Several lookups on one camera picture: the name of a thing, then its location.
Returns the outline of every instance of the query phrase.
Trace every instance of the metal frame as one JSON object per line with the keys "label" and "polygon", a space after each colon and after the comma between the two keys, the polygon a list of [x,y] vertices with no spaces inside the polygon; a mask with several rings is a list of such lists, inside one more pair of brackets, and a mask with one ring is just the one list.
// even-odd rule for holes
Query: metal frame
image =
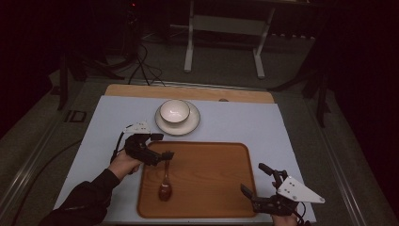
{"label": "metal frame", "polygon": [[2,195],[0,200],[0,222],[11,213],[12,208],[15,204],[19,203],[21,197],[26,192],[27,186],[32,183],[32,177],[38,168],[39,162],[44,154],[44,149],[47,147],[49,140],[51,139],[54,131],[57,129],[59,124],[63,122],[63,119],[68,115],[69,109],[73,101],[77,98],[80,90],[83,88],[83,83],[74,82],[71,86],[70,96],[65,102],[62,110],[58,110],[53,116],[49,126],[42,134],[40,140],[32,150],[32,153],[27,157],[24,164],[20,167],[16,175],[14,176],[11,184],[7,191]]}
{"label": "metal frame", "polygon": [[184,71],[191,72],[193,63],[193,33],[196,30],[207,30],[225,33],[246,34],[260,36],[259,45],[253,49],[253,57],[255,60],[256,72],[259,79],[264,79],[264,70],[261,59],[261,52],[264,42],[266,40],[275,8],[271,8],[267,21],[244,20],[234,18],[212,17],[194,14],[194,0],[190,1],[190,17],[188,21],[188,44],[187,51],[185,52]]}
{"label": "metal frame", "polygon": [[[311,107],[306,104],[309,113],[315,124],[318,124],[318,119],[314,115]],[[326,144],[327,149],[327,160],[330,163],[330,168],[332,174],[334,175],[335,181],[337,182],[338,188],[343,197],[343,201],[345,202],[346,208],[348,210],[349,217],[351,217],[352,223],[356,226],[360,225],[368,225],[361,209],[356,199],[355,193],[350,185],[345,173],[343,172],[343,166],[340,163],[340,160],[335,154],[334,148],[331,145],[331,142],[327,138],[327,134],[322,127],[317,127],[323,142]]]}

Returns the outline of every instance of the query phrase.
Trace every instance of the wooden board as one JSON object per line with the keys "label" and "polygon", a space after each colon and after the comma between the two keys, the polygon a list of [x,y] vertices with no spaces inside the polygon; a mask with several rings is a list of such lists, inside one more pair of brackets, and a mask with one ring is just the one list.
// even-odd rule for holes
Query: wooden board
{"label": "wooden board", "polygon": [[230,102],[273,104],[270,92],[237,90],[237,89],[208,89],[184,87],[149,87],[135,85],[109,85],[106,96],[133,96],[165,99],[185,99],[202,101],[219,101],[226,99]]}
{"label": "wooden board", "polygon": [[158,189],[165,163],[145,166],[137,204],[143,218],[252,218],[244,184],[255,191],[247,146],[242,143],[155,141],[155,152],[175,152],[169,165],[172,196],[161,202]]}

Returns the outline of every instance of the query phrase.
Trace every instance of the black cable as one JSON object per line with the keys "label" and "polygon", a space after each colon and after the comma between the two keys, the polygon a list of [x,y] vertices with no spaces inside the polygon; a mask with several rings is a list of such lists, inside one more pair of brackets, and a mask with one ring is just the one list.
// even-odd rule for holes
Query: black cable
{"label": "black cable", "polygon": [[143,68],[143,62],[144,61],[141,61],[140,57],[138,57],[137,60],[140,63],[140,69],[141,69],[141,72],[143,73],[143,77],[146,80],[147,85],[150,86],[151,84],[150,84],[149,80],[147,79],[146,73],[144,72],[144,68]]}
{"label": "black cable", "polygon": [[302,214],[302,218],[303,218],[306,214],[306,205],[303,202],[301,202],[301,204],[303,205],[303,214]]}
{"label": "black cable", "polygon": [[[127,129],[127,128],[131,127],[131,126],[132,126],[132,124],[126,126],[125,129]],[[122,149],[120,150],[120,142],[122,141],[123,135],[124,135],[124,132],[122,131],[122,132],[120,133],[120,137],[118,138],[117,147],[115,147],[115,150],[114,150],[114,152],[112,153],[110,163],[111,163],[112,161],[114,161],[114,159],[117,157],[118,153],[119,153],[120,151],[122,151]]]}
{"label": "black cable", "polygon": [[289,209],[291,212],[293,212],[293,214],[296,215],[296,217],[298,218],[297,225],[304,225],[305,220],[303,219],[303,216],[305,216],[306,207],[305,207],[304,214],[301,216],[301,215],[298,214],[298,212],[296,212],[296,210],[292,209],[290,206],[287,206],[287,205],[285,205],[283,203],[281,204],[281,206],[284,206],[285,208]]}
{"label": "black cable", "polygon": [[17,213],[14,216],[14,219],[12,221],[12,226],[14,226],[17,223],[17,219],[18,216],[21,214],[21,211],[23,209],[24,206],[24,202],[27,199],[27,196],[29,195],[30,191],[32,190],[33,185],[36,183],[36,181],[38,180],[39,176],[41,175],[41,173],[47,168],[48,165],[50,165],[51,162],[53,162],[54,159],[56,159],[57,157],[59,157],[60,154],[64,153],[65,151],[67,151],[69,148],[73,147],[74,145],[78,144],[82,142],[82,139],[79,139],[77,141],[75,141],[73,144],[69,145],[68,147],[62,149],[61,151],[59,151],[58,153],[56,153],[56,155],[54,155],[50,160],[47,161],[47,163],[40,169],[40,171],[38,172],[38,174],[36,175],[36,177],[33,179],[32,184],[29,186],[29,188],[26,190],[26,193],[24,195],[24,198],[21,200],[21,204],[20,207],[18,208]]}
{"label": "black cable", "polygon": [[[141,46],[142,48],[144,48],[144,50],[146,51],[146,54],[148,54],[149,51],[148,51],[147,47],[144,46],[143,44],[140,44],[140,46]],[[147,70],[154,76],[153,80],[150,82],[150,85],[151,85],[155,80],[159,80],[159,81],[162,83],[162,85],[165,87],[165,86],[166,86],[165,83],[164,83],[164,82],[161,80],[161,78],[160,78],[160,76],[162,75],[162,70],[159,69],[159,68],[153,67],[153,66],[151,66],[151,65],[149,65],[149,64],[147,64],[147,63],[145,63],[145,62],[144,62],[144,59],[142,60],[142,62],[143,62],[143,64],[144,64],[144,66],[147,67]],[[159,75],[156,75],[156,74],[151,70],[151,68],[158,70],[158,71],[159,71]]]}
{"label": "black cable", "polygon": [[[143,57],[143,62],[144,62],[144,60],[147,58],[147,54],[148,54],[148,50],[147,50],[147,48],[144,46],[144,45],[142,45],[142,44],[140,44],[140,46],[141,47],[143,47],[144,48],[144,57]],[[130,75],[130,78],[129,78],[129,81],[128,81],[128,85],[130,85],[130,83],[132,82],[132,79],[135,77],[135,74],[136,74],[136,72],[137,72],[137,70],[140,68],[140,67],[142,67],[142,65],[141,65],[141,62],[138,60],[138,66],[135,68],[135,70],[132,72],[132,75]]]}

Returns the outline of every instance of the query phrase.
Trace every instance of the white saucer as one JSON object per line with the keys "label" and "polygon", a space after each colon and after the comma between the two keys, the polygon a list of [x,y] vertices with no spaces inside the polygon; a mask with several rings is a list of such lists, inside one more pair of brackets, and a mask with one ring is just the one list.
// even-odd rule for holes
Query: white saucer
{"label": "white saucer", "polygon": [[167,134],[173,136],[181,136],[186,135],[197,128],[200,123],[200,112],[196,106],[185,101],[190,107],[190,114],[188,118],[183,122],[179,127],[170,127],[161,117],[159,113],[160,107],[156,110],[155,113],[155,122],[158,127]]}

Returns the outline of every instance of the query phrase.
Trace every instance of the wooden tray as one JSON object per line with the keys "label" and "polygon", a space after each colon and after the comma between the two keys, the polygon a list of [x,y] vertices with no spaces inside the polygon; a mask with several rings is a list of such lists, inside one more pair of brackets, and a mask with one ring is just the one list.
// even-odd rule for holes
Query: wooden tray
{"label": "wooden tray", "polygon": [[253,218],[240,184],[255,192],[247,146],[242,143],[155,141],[155,152],[175,152],[169,165],[173,193],[161,202],[164,162],[145,166],[137,204],[143,218]]}

